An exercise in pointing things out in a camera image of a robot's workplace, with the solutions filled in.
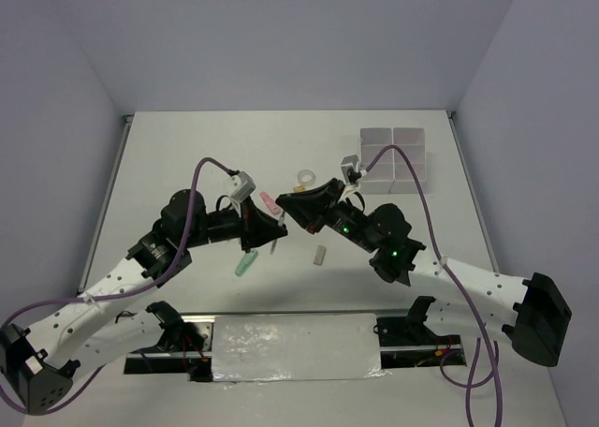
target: white tape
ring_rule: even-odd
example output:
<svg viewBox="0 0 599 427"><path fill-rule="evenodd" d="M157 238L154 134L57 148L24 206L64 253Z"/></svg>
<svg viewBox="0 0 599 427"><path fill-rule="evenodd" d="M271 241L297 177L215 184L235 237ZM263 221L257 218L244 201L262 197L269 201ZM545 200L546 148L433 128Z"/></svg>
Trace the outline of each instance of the white tape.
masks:
<svg viewBox="0 0 599 427"><path fill-rule="evenodd" d="M316 175L309 169L303 169L298 173L298 183L303 186L310 186L316 182Z"/></svg>
<svg viewBox="0 0 599 427"><path fill-rule="evenodd" d="M215 381L346 380L380 376L374 314L218 317Z"/></svg>

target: pink object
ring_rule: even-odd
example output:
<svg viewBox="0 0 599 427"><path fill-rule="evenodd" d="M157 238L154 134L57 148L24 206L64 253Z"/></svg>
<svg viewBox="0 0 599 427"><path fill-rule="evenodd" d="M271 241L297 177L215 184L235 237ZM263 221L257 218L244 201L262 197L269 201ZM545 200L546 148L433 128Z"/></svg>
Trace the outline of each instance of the pink object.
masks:
<svg viewBox="0 0 599 427"><path fill-rule="evenodd" d="M264 201L264 203L266 204L267 208L270 210L270 212L274 215L277 215L281 212L281 207L279 207L275 202L274 199L270 197L270 195L266 192L266 191L261 191L260 192L260 197L262 198L262 200Z"/></svg>

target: gray wall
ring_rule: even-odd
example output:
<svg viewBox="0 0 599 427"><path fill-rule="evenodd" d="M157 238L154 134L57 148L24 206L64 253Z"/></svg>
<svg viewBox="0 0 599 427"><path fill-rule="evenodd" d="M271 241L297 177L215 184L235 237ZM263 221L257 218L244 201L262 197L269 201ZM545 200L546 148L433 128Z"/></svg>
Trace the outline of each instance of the gray wall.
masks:
<svg viewBox="0 0 599 427"><path fill-rule="evenodd" d="M0 319L74 293L121 132L49 1L0 0Z"/></svg>
<svg viewBox="0 0 599 427"><path fill-rule="evenodd" d="M506 272L553 276L573 320L553 381L569 425L599 425L599 4L515 0L458 109Z"/></svg>
<svg viewBox="0 0 599 427"><path fill-rule="evenodd" d="M123 111L455 108L512 0L57 0Z"/></svg>

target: cable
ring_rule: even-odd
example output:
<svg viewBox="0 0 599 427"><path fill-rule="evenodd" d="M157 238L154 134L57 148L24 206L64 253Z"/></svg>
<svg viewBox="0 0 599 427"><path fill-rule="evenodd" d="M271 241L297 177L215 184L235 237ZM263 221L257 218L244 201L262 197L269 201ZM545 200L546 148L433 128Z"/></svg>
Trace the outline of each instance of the cable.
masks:
<svg viewBox="0 0 599 427"><path fill-rule="evenodd" d="M477 339L477 343L476 343L476 347L480 348L480 339ZM499 364L499 345L497 344L496 341L493 342L495 344L495 360L497 360L497 363ZM454 380L453 378L451 378L449 375L447 375L446 369L445 369L445 365L446 365L446 360L452 356L452 355L456 355L458 354L460 351L459 350L452 350L450 352L447 352L446 354L444 354L444 356L441 358L441 363L439 363L439 369L441 370L441 374L443 375L443 377L451 384L455 385L456 387L460 387L460 388L468 388L468 385L465 383L460 383L458 380ZM493 378L493 372L491 371L489 373L489 375L487 375L485 378L483 378L480 382L478 383L473 383L472 384L472 388L479 388L482 387L483 385L486 385L487 383L489 383L489 381Z"/></svg>
<svg viewBox="0 0 599 427"><path fill-rule="evenodd" d="M135 313L131 313L131 312L129 312L128 310L124 310L124 311L122 311L121 313L119 313L119 314L116 316L116 318L114 318L114 323L115 323L115 324L118 324L118 323L119 323L119 320L120 320L122 317L134 317L134 316L135 316Z"/></svg>
<svg viewBox="0 0 599 427"><path fill-rule="evenodd" d="M179 262L181 261L181 257L183 255L183 252L187 245L187 238L189 237L189 231L191 230L191 221L192 221L193 213L194 213L194 203L195 203L195 199L196 199L196 188L197 188L197 181L199 179L199 172L201 171L202 167L206 163L212 163L216 167L222 169L228 175L234 175L236 173L236 171L233 171L232 169L227 168L225 165L223 165L222 163L220 163L219 161L217 161L211 157L204 157L197 163L196 169L194 170L194 177L191 181L191 191L189 192L189 203L187 205L187 215L185 216L185 225L183 227L183 235L181 237L181 242L179 243L179 247L177 248L177 253L175 254L175 258L170 262L170 265L168 266L167 270L160 277L158 277L156 280L152 281L150 284L146 285L145 287L139 287L132 291L125 292L123 294L110 294L107 296L95 296L94 297L95 302L115 301L118 299L124 299L124 298L130 298L132 296L137 296L145 291L148 291L149 289L152 289L154 287L158 287L158 286L165 284L171 278L171 276L177 269ZM34 303L24 306L23 308L17 310L15 313L10 315L7 318L7 320L2 324L1 328L4 329L17 317L19 317L23 313L26 313L30 310L34 310L39 307L45 307L47 305L69 304L69 303L86 303L86 301L83 298L59 298L59 299L50 299L47 301L34 302ZM94 380L95 376L99 373L99 371L101 369L102 368L96 369L94 371L94 373L92 374L92 376L83 384L83 386L80 388L80 390L78 390L73 395L73 397L71 397L66 403L64 403L54 409L48 410L45 414L55 413L56 411L64 408L65 406L67 406L68 404L73 402L77 397L80 396L80 394L83 392L83 390L85 390L89 386L89 384L92 383L92 380ZM10 398L8 397L7 393L4 391L2 386L0 386L0 398L2 400L4 400L4 402L6 402L7 405L10 406L11 408L13 408L14 410L16 410L20 413L26 413L26 410L24 408L18 406L12 400L10 400Z"/></svg>
<svg viewBox="0 0 599 427"><path fill-rule="evenodd" d="M470 373L468 373L468 384L466 385L466 418L468 419L468 425L475 427L475 422L472 419L472 408L470 404L472 402L470 395L472 393L473 381L475 380L476 364L478 363L478 357L480 356L480 338L476 338L476 349L475 355L472 358L472 364L470 365Z"/></svg>
<svg viewBox="0 0 599 427"><path fill-rule="evenodd" d="M383 149L381 149L381 151L379 151L379 153L374 157L373 161L368 165L368 167L366 167L366 171L367 172L370 171L374 167L374 165L376 165L376 162L379 161L381 156L383 156L384 153L386 153L387 151L389 151L391 149L397 151L399 153L399 155L402 156L403 160L405 161L406 166L410 170L410 174L412 174L412 178L414 179L414 184L416 185L418 195L420 196L420 202L422 203L422 208L424 209L424 216L426 217L426 220L427 220L427 227L429 229L429 236L431 237L432 250L434 251L434 255L439 260L439 263L443 263L441 250L439 249L439 244L437 243L437 239L435 237L434 230L432 227L431 211L429 210L429 204L427 203L427 200L424 196L424 190L422 189L422 184L418 180L418 176L416 176L416 171L414 170L414 167L412 166L412 163L410 162L410 159L405 154L405 152L399 146L396 146L394 144L389 144L388 146L385 146ZM497 407L496 407L496 411L495 411L495 427L500 427L502 425L502 420L503 420L503 416L504 416L504 397L502 394L502 384L501 384L501 379L499 377L499 370L497 368L497 361L495 360L495 358L493 356L493 350L491 347L489 333L487 332L487 328L485 327L485 323L483 321L482 316L476 309L475 302L470 297L470 294L468 294L468 291L466 290L464 285L461 283L458 276L447 266L447 264L443 265L443 268L447 272L447 274L449 275L451 280L454 282L454 284L456 284L456 286L460 290L461 294L463 295L464 299L470 306L470 309L472 310L472 313L475 316L476 324L478 324L478 328L480 329L480 332L482 334L483 341L485 343L485 347L487 348L487 353L489 354L490 366L491 366L491 371L493 374L493 381L495 383L495 399L496 399L496 403L497 403ZM467 391L466 397L469 397L469 395L470 395L470 392Z"/></svg>
<svg viewBox="0 0 599 427"><path fill-rule="evenodd" d="M199 348L194 344L193 341L191 341L191 338L189 338L189 335L185 335L185 338L187 338L187 341L189 341L189 344L191 346L193 346L193 348L199 354L200 358L202 358L202 361L208 361L208 359L204 356L204 353L201 350L199 350Z"/></svg>
<svg viewBox="0 0 599 427"><path fill-rule="evenodd" d="M358 198L359 203L362 204L362 213L364 213L364 211L366 211L366 201L364 200L364 197L362 195L360 195L358 192L353 193L350 196L355 196L356 198ZM350 198L345 198L345 201L349 204L349 205L354 205L352 204L352 201L350 200Z"/></svg>
<svg viewBox="0 0 599 427"><path fill-rule="evenodd" d="M228 205L223 210L228 210L231 207L233 207L233 204L231 203L231 198L229 196L227 196L227 195L221 195L216 200L216 207L215 207L215 211L216 212L220 212L221 211L221 203L223 202L223 199L228 199Z"/></svg>

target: white ring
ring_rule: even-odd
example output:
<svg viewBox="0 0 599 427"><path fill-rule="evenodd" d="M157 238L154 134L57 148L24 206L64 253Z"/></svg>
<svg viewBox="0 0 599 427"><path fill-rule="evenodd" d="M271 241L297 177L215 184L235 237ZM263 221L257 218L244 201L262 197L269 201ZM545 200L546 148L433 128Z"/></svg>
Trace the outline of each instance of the white ring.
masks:
<svg viewBox="0 0 599 427"><path fill-rule="evenodd" d="M298 173L298 183L303 186L310 186L316 181L316 175L309 169L303 169Z"/></svg>

